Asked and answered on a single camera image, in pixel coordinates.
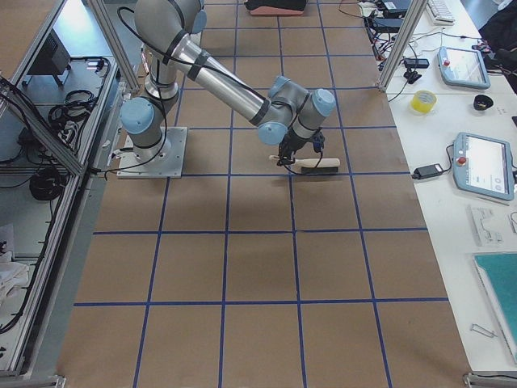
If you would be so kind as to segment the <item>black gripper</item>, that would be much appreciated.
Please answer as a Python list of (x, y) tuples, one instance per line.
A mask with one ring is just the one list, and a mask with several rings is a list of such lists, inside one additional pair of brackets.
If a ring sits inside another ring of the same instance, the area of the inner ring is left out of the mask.
[(306, 143), (312, 143), (314, 151), (321, 153), (324, 148), (325, 137), (320, 129), (314, 132), (309, 138), (302, 138), (298, 136), (293, 129), (289, 129), (279, 144), (276, 165), (294, 164), (296, 162), (296, 152), (303, 148)]

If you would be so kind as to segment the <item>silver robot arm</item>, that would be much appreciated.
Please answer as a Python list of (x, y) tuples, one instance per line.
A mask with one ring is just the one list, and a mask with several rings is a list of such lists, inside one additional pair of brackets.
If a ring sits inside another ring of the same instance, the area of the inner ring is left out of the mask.
[(321, 126), (335, 109), (333, 93), (309, 91), (281, 75), (267, 96), (247, 86), (192, 40), (206, 25), (202, 1), (139, 1), (132, 12), (129, 30), (152, 54), (145, 80), (148, 95), (175, 100), (176, 75), (182, 72), (255, 126), (263, 143), (278, 146), (278, 165), (292, 165), (307, 143), (322, 154)]

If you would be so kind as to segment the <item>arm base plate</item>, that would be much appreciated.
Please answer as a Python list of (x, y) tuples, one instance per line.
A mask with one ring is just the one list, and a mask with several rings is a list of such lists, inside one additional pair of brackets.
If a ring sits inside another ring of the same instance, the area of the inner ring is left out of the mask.
[(187, 144), (188, 127), (162, 126), (162, 139), (148, 149), (136, 147), (129, 135), (124, 147), (131, 148), (120, 157), (116, 174), (121, 179), (179, 179), (183, 174), (183, 162)]

